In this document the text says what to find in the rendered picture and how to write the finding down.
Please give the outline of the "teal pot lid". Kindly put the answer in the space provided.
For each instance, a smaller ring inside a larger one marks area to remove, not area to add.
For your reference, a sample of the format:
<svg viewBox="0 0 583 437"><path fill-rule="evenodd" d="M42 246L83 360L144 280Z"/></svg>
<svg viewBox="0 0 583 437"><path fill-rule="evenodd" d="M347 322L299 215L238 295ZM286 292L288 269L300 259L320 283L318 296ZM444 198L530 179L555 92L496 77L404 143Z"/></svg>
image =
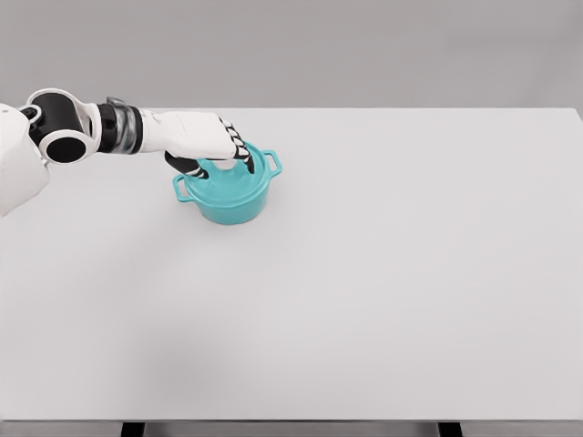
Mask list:
<svg viewBox="0 0 583 437"><path fill-rule="evenodd" d="M235 160L230 169L220 169L215 161L201 159L200 166L209 175L207 179L184 177L186 191L204 205L214 207L235 206L256 196L271 175L271 162L261 150L247 145L254 162L254 172L250 173L242 160Z"/></svg>

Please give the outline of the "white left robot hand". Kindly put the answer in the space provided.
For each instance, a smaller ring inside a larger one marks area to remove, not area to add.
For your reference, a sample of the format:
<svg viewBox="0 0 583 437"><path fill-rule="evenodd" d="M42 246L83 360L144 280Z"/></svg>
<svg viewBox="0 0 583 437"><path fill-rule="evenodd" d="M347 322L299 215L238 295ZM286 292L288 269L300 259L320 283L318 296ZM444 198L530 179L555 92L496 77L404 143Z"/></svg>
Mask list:
<svg viewBox="0 0 583 437"><path fill-rule="evenodd" d="M208 179L200 159L241 161L255 173L254 159L239 132L217 114L172 111L162 114L162 123L169 132L164 158L179 173Z"/></svg>

